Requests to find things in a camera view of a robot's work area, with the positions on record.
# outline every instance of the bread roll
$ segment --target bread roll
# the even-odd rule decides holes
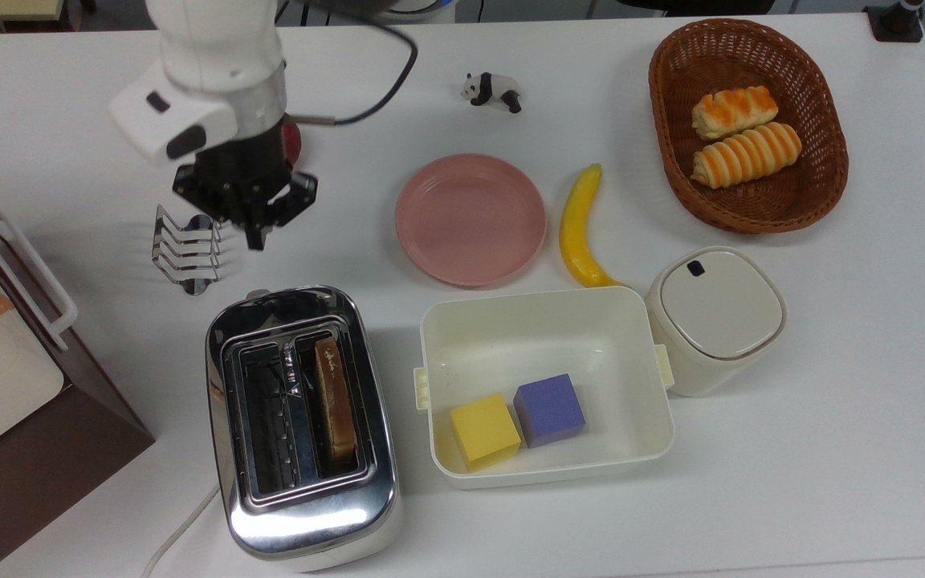
[[[691,109],[691,127],[702,139],[717,141],[767,124],[778,110],[766,87],[732,88],[702,96]]]
[[[793,165],[800,153],[801,139],[794,128],[770,122],[695,153],[691,179],[710,188],[732,186]]]

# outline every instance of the white bin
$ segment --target white bin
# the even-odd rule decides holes
[[[430,454],[452,486],[621,472],[662,456],[673,442],[665,348],[653,343],[645,301],[630,289],[440,303],[423,317],[421,334],[426,366],[415,370],[416,407],[427,412]],[[573,380],[584,430],[532,450],[521,446],[514,458],[467,472],[449,411],[495,393],[511,402],[521,385],[561,373]]]
[[[647,296],[654,338],[665,344],[683,396],[708,393],[759,360],[787,325],[783,296],[730,246],[706,246],[667,267]]]

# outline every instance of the wicker basket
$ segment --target wicker basket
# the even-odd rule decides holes
[[[775,120],[801,137],[799,160],[717,190],[691,180],[694,154],[708,144],[691,128],[691,109],[710,92],[760,84],[780,106]],[[840,200],[848,150],[830,90],[816,63],[781,33],[742,19],[690,23],[658,45],[649,88],[666,176],[691,215],[736,233],[780,233],[810,226]]]

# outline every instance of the toast rack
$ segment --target toast rack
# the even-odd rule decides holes
[[[155,209],[152,263],[188,295],[201,295],[220,281],[221,226],[206,215],[195,215],[178,226],[162,205]]]

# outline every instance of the black cable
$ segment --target black cable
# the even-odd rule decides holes
[[[355,21],[357,22],[368,23],[368,25],[370,26],[375,26],[376,28],[379,28],[388,34],[397,37],[397,39],[409,45],[409,59],[405,63],[404,68],[401,69],[401,73],[399,74],[399,77],[397,77],[397,80],[395,80],[395,84],[392,85],[392,88],[390,88],[390,91],[388,91],[388,94],[385,95],[385,98],[382,98],[381,102],[378,102],[377,104],[371,106],[370,108],[364,110],[363,112],[359,114],[356,114],[355,116],[350,116],[349,118],[340,118],[340,120],[334,120],[335,127],[344,127],[344,125],[346,124],[352,124],[353,122],[359,122],[360,120],[363,120],[364,118],[368,116],[371,116],[374,112],[381,110],[385,106],[385,104],[387,104],[395,96],[396,92],[399,91],[399,88],[401,88],[401,85],[405,82],[406,77],[409,76],[409,72],[412,70],[412,65],[416,63],[416,56],[419,55],[419,47],[416,47],[416,43],[414,42],[412,38],[409,38],[405,34],[402,34],[401,32],[393,28],[390,28],[390,26],[382,25],[382,23],[380,22],[367,21],[367,19],[357,18],[355,15],[344,14],[344,12],[338,12],[338,14],[342,16],[348,16],[348,18],[355,19]]]
[[[371,106],[370,108],[356,114],[355,116],[350,116],[348,118],[335,118],[333,116],[296,116],[291,114],[285,114],[285,121],[287,122],[297,122],[297,124],[323,124],[327,127],[344,127],[346,124],[353,124],[353,122],[359,122],[364,118],[370,117],[373,113],[381,110],[399,91],[401,85],[405,82],[406,77],[409,76],[409,72],[412,71],[412,67],[416,63],[416,56],[419,55],[419,47],[416,47],[416,43],[412,38],[409,38],[407,35],[390,28],[390,26],[382,25],[380,22],[375,22],[373,19],[365,18],[362,14],[354,14],[353,12],[348,12],[345,10],[338,10],[338,8],[333,7],[326,2],[320,2],[322,7],[327,8],[329,12],[342,16],[342,18],[350,19],[350,21],[364,23],[364,25],[374,26],[374,28],[381,29],[386,33],[396,37],[397,39],[403,41],[409,45],[409,59],[406,61],[405,66],[401,69],[399,77],[395,80],[395,84],[389,89],[388,94],[385,94],[381,101],[377,104]]]
[[[273,23],[276,23],[276,21],[279,21],[280,15],[283,14],[283,12],[287,9],[287,4],[290,4],[290,3],[291,3],[291,0],[283,0],[283,5],[280,7],[280,10],[276,11],[276,18],[273,18]]]

